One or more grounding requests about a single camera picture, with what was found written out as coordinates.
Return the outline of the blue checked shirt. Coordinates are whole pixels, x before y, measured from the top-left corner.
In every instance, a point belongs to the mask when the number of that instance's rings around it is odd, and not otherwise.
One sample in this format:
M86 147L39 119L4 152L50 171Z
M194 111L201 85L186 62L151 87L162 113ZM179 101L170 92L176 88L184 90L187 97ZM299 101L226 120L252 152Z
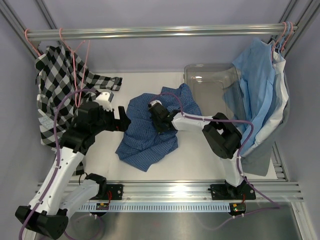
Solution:
M182 107L187 114L202 115L190 87L185 83L178 88L164 86L160 95L143 93L132 98L126 110L131 123L115 153L122 162L144 172L179 146L176 130L163 133L156 130L148 111L152 100L159 100L170 112Z

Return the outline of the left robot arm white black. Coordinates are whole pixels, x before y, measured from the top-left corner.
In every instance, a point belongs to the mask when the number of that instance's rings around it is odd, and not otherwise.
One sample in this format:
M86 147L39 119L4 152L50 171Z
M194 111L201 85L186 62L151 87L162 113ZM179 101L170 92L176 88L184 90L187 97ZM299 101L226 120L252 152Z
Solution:
M21 205L15 217L22 228L57 240L65 232L72 215L88 200L110 198L107 179L90 173L70 194L63 197L73 172L85 158L96 136L103 132L125 132L131 120L123 106L106 110L95 101L83 103L69 128L63 133L57 147L56 159L41 188L28 205Z

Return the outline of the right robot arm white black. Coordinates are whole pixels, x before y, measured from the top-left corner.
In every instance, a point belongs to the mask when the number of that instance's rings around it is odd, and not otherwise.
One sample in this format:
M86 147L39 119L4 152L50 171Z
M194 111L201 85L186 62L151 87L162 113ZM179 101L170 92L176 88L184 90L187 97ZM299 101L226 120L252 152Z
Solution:
M223 113L214 116L187 114L181 110L170 112L158 100L148 104L151 120L158 133L186 131L202 133L223 164L224 183L213 183L209 187L213 200L255 200L255 190L246 182L242 173L240 157L242 134Z

